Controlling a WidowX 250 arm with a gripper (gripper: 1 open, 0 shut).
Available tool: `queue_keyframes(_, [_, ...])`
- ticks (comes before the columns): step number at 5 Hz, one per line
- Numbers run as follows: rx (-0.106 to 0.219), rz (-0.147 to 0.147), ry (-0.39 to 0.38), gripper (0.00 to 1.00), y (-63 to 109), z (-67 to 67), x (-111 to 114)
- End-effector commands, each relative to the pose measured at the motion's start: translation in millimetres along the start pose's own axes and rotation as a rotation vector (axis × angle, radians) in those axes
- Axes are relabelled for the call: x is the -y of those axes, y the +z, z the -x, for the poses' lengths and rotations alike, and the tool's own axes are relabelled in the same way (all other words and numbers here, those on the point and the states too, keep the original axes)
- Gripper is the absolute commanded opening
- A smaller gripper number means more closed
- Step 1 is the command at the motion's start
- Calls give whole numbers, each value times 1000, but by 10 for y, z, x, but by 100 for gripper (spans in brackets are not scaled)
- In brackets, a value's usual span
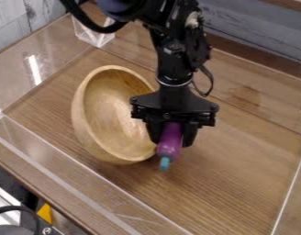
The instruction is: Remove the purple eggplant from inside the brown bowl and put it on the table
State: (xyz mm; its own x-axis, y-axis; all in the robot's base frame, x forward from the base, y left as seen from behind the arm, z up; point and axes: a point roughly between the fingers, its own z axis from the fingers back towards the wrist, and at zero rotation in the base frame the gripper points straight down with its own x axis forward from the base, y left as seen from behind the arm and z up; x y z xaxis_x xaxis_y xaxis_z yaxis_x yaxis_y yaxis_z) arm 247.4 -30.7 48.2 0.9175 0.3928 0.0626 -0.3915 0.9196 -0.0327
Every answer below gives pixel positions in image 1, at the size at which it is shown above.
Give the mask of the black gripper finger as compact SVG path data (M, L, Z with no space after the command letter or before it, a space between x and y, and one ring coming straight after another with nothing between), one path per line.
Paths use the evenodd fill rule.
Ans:
M147 123L147 130L148 130L150 138L156 144L159 144L159 141L160 141L163 128L164 128L164 122L148 122Z
M197 122L190 122L183 127L183 147L187 148L194 144L197 135L199 132L199 124Z

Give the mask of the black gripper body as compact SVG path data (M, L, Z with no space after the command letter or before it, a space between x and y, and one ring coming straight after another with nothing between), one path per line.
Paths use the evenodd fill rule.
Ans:
M198 124L199 127L217 125L219 105L199 97L190 86L159 85L156 92L135 95L130 99L131 117L144 122L172 121Z

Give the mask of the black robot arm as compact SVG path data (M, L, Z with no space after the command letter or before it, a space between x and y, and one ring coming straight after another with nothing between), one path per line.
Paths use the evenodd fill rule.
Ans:
M130 22L143 22L159 58L159 90L131 98L131 116L146 123L154 142L159 142L168 123L179 124L182 145L191 146L199 129L217 125L219 112L219 105L207 100L211 92L201 91L194 82L197 72L214 76L205 66L211 60L213 45L205 34L205 16L198 0L95 0L114 20L107 27L94 21L75 0L59 1L98 33L112 34Z

